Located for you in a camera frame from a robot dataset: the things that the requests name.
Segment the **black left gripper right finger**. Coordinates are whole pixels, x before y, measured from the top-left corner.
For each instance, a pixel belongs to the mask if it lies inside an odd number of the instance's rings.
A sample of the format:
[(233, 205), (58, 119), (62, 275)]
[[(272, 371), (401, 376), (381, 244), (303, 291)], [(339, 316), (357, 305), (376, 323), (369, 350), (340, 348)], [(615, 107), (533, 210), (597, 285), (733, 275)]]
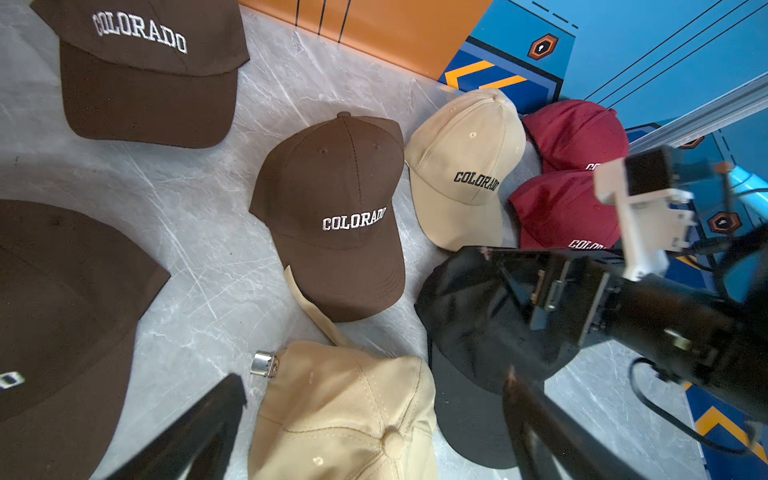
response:
[(502, 394), (513, 452), (524, 479), (640, 479), (564, 410), (541, 386), (509, 369)]

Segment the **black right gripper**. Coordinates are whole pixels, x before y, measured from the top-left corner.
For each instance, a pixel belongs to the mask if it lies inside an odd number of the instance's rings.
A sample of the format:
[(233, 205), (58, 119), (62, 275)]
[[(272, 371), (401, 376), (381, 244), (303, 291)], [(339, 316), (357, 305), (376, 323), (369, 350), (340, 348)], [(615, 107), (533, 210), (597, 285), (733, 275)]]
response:
[(606, 252), (482, 247), (479, 369), (557, 372), (615, 340), (661, 372), (733, 372), (738, 309), (658, 275), (624, 278)]

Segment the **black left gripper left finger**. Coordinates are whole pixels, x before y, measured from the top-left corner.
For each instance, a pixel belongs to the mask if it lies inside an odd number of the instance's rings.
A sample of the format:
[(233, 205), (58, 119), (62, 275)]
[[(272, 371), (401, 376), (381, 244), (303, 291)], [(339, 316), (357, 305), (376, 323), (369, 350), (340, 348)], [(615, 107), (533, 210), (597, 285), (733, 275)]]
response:
[(240, 376), (229, 374), (112, 479), (222, 479), (247, 404)]

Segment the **maroon cap front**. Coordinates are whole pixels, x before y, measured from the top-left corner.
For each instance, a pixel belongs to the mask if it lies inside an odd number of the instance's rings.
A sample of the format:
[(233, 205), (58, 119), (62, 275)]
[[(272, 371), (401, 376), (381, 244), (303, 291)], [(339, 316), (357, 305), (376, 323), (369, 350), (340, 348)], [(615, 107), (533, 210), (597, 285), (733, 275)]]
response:
[(595, 196), (591, 171), (536, 176), (508, 201), (520, 224), (521, 249), (608, 249), (621, 235), (615, 207)]

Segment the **black cap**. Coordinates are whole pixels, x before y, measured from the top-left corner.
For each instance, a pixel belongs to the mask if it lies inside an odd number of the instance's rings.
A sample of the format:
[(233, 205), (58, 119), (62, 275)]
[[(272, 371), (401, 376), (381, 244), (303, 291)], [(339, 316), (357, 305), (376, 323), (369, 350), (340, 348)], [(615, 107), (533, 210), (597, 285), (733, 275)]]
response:
[(550, 258), (463, 247), (433, 270), (414, 305), (427, 331), (440, 431), (459, 455), (487, 468), (517, 465), (503, 414), (509, 369), (542, 384), (577, 355), (553, 325), (530, 326), (531, 296)]

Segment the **beige cap front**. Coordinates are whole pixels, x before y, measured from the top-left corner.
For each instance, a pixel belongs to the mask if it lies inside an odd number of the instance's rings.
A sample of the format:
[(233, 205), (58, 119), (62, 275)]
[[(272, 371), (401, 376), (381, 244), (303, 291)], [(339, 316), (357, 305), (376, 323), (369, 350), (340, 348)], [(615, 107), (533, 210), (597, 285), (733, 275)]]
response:
[(417, 356), (355, 344), (299, 289), (295, 300), (329, 339), (258, 351), (250, 372), (268, 384), (248, 455), (251, 479), (435, 479), (436, 388)]

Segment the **beige cap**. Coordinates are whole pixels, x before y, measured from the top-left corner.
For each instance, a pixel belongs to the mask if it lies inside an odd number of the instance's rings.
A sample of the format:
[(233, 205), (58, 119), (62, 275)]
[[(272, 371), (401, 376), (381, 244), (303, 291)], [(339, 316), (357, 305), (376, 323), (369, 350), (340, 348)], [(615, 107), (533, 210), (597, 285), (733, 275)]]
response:
[(355, 344), (299, 289), (295, 300), (329, 339), (258, 351), (250, 372), (268, 384), (248, 455), (251, 479), (435, 479), (436, 388), (417, 356)]
[(521, 161), (526, 134), (499, 89), (467, 92), (440, 108), (405, 148), (415, 213), (427, 238), (455, 252), (499, 247), (499, 187)]

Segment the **beige cap back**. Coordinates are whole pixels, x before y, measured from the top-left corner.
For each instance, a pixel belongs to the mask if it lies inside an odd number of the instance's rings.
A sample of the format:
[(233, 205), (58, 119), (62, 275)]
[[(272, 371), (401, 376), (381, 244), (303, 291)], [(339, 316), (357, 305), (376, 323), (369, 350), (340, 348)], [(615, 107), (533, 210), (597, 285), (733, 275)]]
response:
[(467, 92), (440, 108), (405, 148), (415, 213), (427, 238), (455, 252), (499, 247), (499, 187), (521, 161), (526, 134), (499, 89)]

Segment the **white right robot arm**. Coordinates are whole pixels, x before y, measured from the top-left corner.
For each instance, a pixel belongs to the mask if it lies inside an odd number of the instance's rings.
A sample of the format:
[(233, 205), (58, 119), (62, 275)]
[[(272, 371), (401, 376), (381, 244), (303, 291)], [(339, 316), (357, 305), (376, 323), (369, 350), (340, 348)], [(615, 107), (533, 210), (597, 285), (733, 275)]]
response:
[(629, 280), (610, 250), (479, 251), (529, 329), (577, 350), (614, 340), (766, 421), (767, 337), (746, 305), (657, 274)]

